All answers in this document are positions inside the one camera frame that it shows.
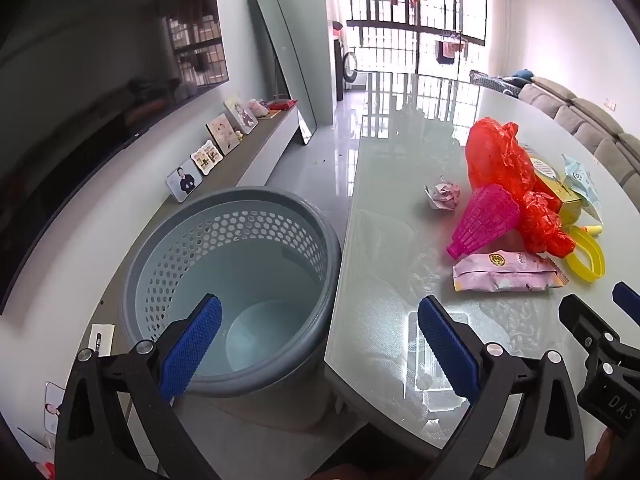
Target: gray sofa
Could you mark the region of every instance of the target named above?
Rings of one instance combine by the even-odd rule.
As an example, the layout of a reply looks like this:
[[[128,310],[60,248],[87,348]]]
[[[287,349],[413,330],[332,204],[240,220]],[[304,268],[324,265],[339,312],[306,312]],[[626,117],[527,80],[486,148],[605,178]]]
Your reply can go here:
[[[532,81],[518,98],[551,117],[593,153],[640,210],[640,139],[562,85],[539,77]]]

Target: pink snack package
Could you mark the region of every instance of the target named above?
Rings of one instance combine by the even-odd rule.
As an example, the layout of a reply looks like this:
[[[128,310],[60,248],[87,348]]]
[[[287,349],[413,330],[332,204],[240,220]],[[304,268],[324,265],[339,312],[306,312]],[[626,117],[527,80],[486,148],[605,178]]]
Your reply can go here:
[[[471,254],[453,267],[453,286],[460,290],[538,292],[565,286],[569,280],[551,258],[530,253]]]

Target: yellow box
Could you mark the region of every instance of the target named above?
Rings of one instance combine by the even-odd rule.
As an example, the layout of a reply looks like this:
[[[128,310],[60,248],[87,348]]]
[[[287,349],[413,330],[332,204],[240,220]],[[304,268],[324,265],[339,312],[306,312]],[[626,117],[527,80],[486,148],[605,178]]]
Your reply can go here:
[[[575,224],[582,213],[582,197],[565,187],[560,181],[558,172],[529,146],[523,146],[523,148],[529,155],[534,170],[536,170],[538,181],[534,191],[541,191],[555,198],[549,206],[558,213],[563,227]]]

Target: television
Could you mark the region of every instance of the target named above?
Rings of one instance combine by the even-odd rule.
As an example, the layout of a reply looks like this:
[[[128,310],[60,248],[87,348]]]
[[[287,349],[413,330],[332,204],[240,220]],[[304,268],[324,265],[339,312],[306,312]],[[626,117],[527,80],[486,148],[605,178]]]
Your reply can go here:
[[[83,184],[226,81],[217,0],[12,0],[0,18],[0,313]]]

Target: pink shuttlecock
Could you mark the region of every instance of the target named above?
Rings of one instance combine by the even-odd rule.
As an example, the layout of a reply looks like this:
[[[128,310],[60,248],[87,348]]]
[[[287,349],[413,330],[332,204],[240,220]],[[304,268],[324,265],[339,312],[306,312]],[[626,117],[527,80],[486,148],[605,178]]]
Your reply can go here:
[[[480,187],[472,193],[447,253],[455,259],[472,254],[516,227],[519,220],[520,207],[511,193],[498,184]]]

